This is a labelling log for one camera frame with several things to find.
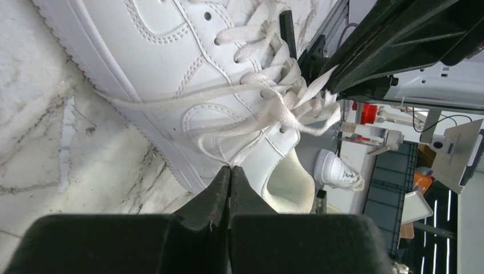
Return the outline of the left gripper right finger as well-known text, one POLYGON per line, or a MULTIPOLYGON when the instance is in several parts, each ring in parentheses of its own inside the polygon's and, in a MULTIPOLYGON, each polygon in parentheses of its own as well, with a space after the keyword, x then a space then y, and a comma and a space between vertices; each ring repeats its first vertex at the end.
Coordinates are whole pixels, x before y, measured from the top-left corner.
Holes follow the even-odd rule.
POLYGON ((391 273, 379 229, 368 217, 283 214, 231 172, 228 228, 233 273, 391 273))

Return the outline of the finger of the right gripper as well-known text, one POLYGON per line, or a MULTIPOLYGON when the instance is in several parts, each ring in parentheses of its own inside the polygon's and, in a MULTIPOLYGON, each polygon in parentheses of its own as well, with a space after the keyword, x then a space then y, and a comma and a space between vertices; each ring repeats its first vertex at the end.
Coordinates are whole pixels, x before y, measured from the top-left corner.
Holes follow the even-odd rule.
POLYGON ((377 1, 326 62, 332 93, 364 81, 454 66, 483 44, 483 1, 377 1))

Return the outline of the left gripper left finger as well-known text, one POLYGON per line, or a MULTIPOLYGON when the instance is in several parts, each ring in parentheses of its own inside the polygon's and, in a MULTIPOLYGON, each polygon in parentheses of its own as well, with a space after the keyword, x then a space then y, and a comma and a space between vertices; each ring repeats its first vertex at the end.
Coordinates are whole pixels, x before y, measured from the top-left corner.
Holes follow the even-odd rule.
POLYGON ((231 169, 171 214, 57 214, 24 234, 6 273, 226 273, 231 169))

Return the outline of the white sneaker shoe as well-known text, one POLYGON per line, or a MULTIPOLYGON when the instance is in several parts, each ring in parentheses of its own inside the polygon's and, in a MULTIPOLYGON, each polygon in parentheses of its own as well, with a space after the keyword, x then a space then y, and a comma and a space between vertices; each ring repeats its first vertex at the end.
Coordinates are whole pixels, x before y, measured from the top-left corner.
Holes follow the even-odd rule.
POLYGON ((281 38, 276 1, 36 1, 95 87, 195 195, 243 168, 276 212, 309 213, 314 180, 295 147, 340 120, 281 38))

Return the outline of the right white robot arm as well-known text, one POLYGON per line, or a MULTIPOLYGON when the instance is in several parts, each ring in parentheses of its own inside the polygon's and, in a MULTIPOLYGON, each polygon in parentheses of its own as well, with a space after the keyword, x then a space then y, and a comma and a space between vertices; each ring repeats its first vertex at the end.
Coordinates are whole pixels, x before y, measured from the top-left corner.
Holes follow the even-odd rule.
POLYGON ((483 113, 483 2, 377 1, 322 72, 342 97, 483 113))

